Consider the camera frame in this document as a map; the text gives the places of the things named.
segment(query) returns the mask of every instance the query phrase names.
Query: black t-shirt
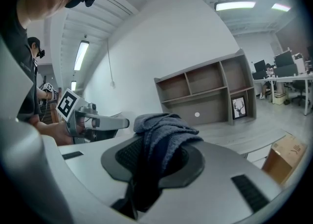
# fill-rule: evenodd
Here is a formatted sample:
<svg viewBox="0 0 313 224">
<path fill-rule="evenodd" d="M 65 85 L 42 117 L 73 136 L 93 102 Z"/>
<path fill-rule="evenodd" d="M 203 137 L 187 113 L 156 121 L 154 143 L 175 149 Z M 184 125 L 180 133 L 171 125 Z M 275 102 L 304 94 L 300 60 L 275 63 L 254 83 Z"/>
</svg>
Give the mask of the black t-shirt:
<svg viewBox="0 0 313 224">
<path fill-rule="evenodd" d="M 18 114 L 19 120 L 28 121 L 31 116 L 41 112 L 38 104 L 36 89 L 37 65 L 34 63 L 34 58 L 27 42 L 27 31 L 21 26 L 16 9 L 6 20 L 3 28 L 1 29 L 1 34 L 13 58 L 33 82 L 33 86 L 23 101 Z"/>
</svg>

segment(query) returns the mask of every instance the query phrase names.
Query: fluorescent light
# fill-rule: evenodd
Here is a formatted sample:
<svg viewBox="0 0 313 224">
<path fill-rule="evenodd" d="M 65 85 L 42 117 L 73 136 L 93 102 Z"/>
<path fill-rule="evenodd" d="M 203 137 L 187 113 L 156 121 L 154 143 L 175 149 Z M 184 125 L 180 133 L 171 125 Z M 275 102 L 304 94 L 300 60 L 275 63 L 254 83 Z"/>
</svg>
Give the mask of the fluorescent light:
<svg viewBox="0 0 313 224">
<path fill-rule="evenodd" d="M 71 86 L 70 86 L 70 89 L 71 89 L 72 91 L 75 91 L 75 89 L 76 89 L 76 81 L 72 81 Z"/>
<path fill-rule="evenodd" d="M 216 11 L 234 9 L 234 8 L 253 8 L 254 1 L 236 1 L 236 2 L 223 2 L 216 4 Z"/>
<path fill-rule="evenodd" d="M 288 6 L 285 6 L 282 4 L 278 4 L 278 3 L 275 3 L 272 8 L 277 9 L 277 10 L 281 10 L 281 11 L 285 11 L 285 12 L 287 12 L 291 9 L 291 7 L 288 7 Z"/>
<path fill-rule="evenodd" d="M 86 41 L 80 42 L 79 49 L 76 55 L 74 70 L 80 70 L 80 67 L 82 66 L 83 59 L 86 54 L 88 46 L 89 46 L 89 42 L 86 42 Z"/>
</svg>

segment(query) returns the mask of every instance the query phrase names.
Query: ceiling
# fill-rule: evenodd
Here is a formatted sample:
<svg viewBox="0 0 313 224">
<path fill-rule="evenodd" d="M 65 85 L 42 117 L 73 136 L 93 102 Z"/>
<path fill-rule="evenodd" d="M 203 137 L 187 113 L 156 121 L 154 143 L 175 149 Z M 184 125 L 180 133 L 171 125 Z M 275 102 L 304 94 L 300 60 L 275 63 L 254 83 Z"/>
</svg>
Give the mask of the ceiling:
<svg viewBox="0 0 313 224">
<path fill-rule="evenodd" d="M 129 16 L 136 14 L 150 0 L 96 0 L 87 8 L 83 3 L 67 10 L 61 39 L 61 74 L 63 86 L 70 87 L 72 80 L 77 81 L 77 88 L 82 88 L 92 64 L 104 56 L 106 39 Z M 210 7 L 219 1 L 238 0 L 203 0 Z M 282 23 L 291 20 L 292 10 L 282 12 L 273 10 L 274 3 L 295 6 L 295 0 L 246 0 L 256 1 L 252 9 L 232 9 L 217 12 L 233 35 L 271 32 L 282 27 Z M 75 58 L 81 40 L 90 42 L 80 71 L 74 72 Z"/>
</svg>

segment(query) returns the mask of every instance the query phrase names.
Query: white desk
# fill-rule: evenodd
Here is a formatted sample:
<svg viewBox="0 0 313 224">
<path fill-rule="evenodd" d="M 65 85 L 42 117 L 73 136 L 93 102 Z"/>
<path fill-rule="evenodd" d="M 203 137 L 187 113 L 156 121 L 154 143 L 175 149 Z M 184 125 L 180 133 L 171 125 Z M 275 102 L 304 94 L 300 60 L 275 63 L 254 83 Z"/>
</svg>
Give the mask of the white desk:
<svg viewBox="0 0 313 224">
<path fill-rule="evenodd" d="M 304 80 L 305 81 L 305 108 L 304 108 L 304 115 L 308 114 L 308 103 L 309 103 L 309 87 L 308 81 L 313 80 L 313 73 L 311 74 L 301 74 L 297 76 L 289 76 L 289 77 L 279 77 L 279 78 L 267 78 L 262 80 L 253 80 L 254 83 L 263 83 L 269 81 L 271 83 L 271 92 L 273 98 L 273 104 L 275 103 L 275 92 L 274 92 L 274 81 L 276 82 L 292 82 L 296 80 Z M 313 103 L 313 82 L 311 82 L 311 103 Z"/>
</svg>

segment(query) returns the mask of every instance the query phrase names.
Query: picture frame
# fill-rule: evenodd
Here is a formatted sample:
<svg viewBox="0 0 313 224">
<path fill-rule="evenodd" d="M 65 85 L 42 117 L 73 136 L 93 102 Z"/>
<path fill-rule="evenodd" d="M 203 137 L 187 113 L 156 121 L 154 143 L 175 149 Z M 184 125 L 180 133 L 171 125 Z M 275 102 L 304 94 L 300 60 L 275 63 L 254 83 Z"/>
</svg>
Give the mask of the picture frame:
<svg viewBox="0 0 313 224">
<path fill-rule="evenodd" d="M 240 119 L 247 116 L 246 100 L 243 95 L 231 98 L 231 109 L 233 111 L 233 119 Z"/>
</svg>

